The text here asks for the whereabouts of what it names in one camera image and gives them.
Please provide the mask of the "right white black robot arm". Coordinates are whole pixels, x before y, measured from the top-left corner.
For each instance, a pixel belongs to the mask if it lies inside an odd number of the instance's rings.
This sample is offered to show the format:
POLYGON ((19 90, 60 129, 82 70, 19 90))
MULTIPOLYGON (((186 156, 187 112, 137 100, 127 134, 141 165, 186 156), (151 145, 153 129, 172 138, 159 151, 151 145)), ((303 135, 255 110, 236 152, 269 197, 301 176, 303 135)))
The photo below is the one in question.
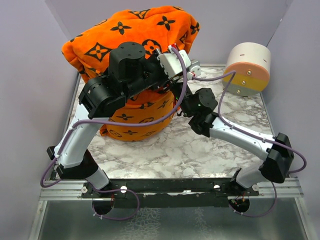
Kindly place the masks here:
POLYGON ((223 120, 214 112, 217 105, 210 88, 201 88, 195 93, 187 88, 180 108, 182 114, 190 118, 188 124, 196 134, 229 142, 261 160, 261 163, 236 170, 230 180, 230 191, 240 196, 260 182, 282 184, 294 159, 288 136, 283 133, 277 136, 261 134, 260 139, 256 139, 254 136, 258 132, 223 120))

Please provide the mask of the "orange patterned fleece pillowcase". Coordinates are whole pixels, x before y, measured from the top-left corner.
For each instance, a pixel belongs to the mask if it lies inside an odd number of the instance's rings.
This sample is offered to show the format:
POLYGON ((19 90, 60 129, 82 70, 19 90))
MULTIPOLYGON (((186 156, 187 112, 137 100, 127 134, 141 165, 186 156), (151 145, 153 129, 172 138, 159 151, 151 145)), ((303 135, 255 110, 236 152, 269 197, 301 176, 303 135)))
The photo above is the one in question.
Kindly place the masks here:
POLYGON ((65 59, 89 83, 80 102, 93 118, 108 118, 100 134, 136 142, 163 130, 178 107, 159 57, 176 47, 188 53, 199 22, 175 6, 124 10, 62 47, 65 59))

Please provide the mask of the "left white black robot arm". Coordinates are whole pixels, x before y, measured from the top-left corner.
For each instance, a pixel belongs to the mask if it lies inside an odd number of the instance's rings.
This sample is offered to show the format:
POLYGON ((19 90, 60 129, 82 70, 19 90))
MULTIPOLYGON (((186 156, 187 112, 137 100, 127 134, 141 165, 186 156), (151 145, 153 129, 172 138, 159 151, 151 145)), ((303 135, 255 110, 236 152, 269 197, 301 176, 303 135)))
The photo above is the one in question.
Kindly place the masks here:
POLYGON ((176 44, 166 53, 155 50, 145 57, 145 48, 137 42, 124 42, 111 50, 109 66, 102 76, 90 79, 78 98, 75 115, 61 141, 54 147, 53 163, 61 180, 87 180, 97 196, 106 197, 111 190, 110 179, 88 156, 88 146, 102 125, 147 127, 171 117, 180 106, 187 87, 187 68, 191 61, 185 50, 176 44), (173 109, 151 122, 122 123, 109 119, 123 108, 128 100, 146 89, 154 89, 183 76, 182 92, 173 109))

